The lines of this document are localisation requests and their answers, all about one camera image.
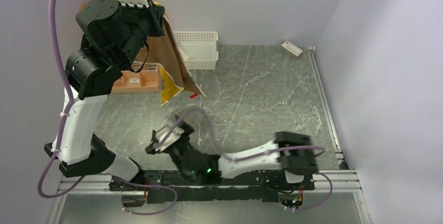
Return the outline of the white plastic basket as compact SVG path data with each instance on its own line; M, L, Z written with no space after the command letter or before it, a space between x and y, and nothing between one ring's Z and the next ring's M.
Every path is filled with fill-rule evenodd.
M219 57L218 33L174 31L174 39L189 70L215 70Z

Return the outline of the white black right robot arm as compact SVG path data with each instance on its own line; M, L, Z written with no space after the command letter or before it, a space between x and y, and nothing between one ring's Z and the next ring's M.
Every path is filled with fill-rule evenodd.
M220 184L224 180L259 170L282 172L282 184L295 189L305 176L318 172L315 147L307 135L277 132L275 139L261 146L224 155L211 155L194 148L190 135L195 129L180 123L172 133L170 126L153 131L145 152L150 155L167 153L188 181L201 185Z

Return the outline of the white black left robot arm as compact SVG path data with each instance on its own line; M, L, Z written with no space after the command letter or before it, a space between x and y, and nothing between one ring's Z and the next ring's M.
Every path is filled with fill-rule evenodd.
M84 35L80 50L69 56L64 69L74 101L65 102L68 115L61 141L44 146L60 161L65 177L108 173L133 191L143 187L142 167L110 150L94 128L114 83L132 70L147 39L164 35L164 15L165 8L152 1L129 6L117 0L91 0L76 15Z

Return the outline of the brown and yellow towel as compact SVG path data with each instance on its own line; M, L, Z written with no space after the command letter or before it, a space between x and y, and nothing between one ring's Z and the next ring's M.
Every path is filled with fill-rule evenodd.
M165 35L148 37L147 44L149 48L140 49L135 62L142 63L145 61L146 63L157 64L160 67L162 83L160 97L162 105L167 104L182 92L190 92L192 94L191 98L197 95L205 96L205 93L195 82L184 63L167 17L164 18L163 26Z

